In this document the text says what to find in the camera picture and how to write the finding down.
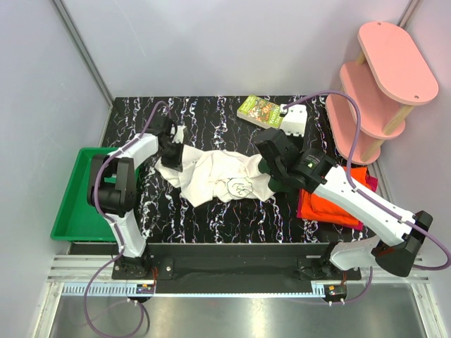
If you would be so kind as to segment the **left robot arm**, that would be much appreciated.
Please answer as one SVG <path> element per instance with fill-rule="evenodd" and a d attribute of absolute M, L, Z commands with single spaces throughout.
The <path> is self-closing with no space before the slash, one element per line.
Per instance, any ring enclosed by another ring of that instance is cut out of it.
<path fill-rule="evenodd" d="M 135 170 L 152 156 L 169 169 L 182 170 L 185 126 L 168 116 L 159 116 L 145 131 L 108 154 L 92 157 L 87 202 L 110 226 L 118 244 L 115 267 L 128 269 L 138 279 L 152 271 L 146 241 L 138 229 L 134 209 L 138 202 Z"/>

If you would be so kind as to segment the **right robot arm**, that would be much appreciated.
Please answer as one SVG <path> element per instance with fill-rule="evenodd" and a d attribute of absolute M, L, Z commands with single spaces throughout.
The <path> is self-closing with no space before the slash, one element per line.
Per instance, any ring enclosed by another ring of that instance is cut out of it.
<path fill-rule="evenodd" d="M 398 277 L 410 274 L 433 222 L 431 214 L 391 204 L 349 178 L 324 152 L 300 150 L 281 130 L 260 132 L 254 144 L 262 156 L 258 168 L 270 175 L 271 190 L 303 189 L 339 206 L 375 234 L 360 242 L 331 244 L 319 263 L 324 277 L 335 279 L 346 270 L 374 266 Z"/>

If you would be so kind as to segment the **white and green t-shirt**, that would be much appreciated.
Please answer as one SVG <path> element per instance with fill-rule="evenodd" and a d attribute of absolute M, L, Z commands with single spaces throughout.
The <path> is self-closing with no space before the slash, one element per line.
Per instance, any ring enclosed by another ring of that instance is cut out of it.
<path fill-rule="evenodd" d="M 270 176 L 261 173 L 262 156 L 246 156 L 234 151 L 202 151 L 185 146 L 181 171 L 167 168 L 157 161 L 155 169 L 193 207 L 214 198 L 226 203 L 240 199 L 266 201 L 274 192 L 268 187 Z"/>

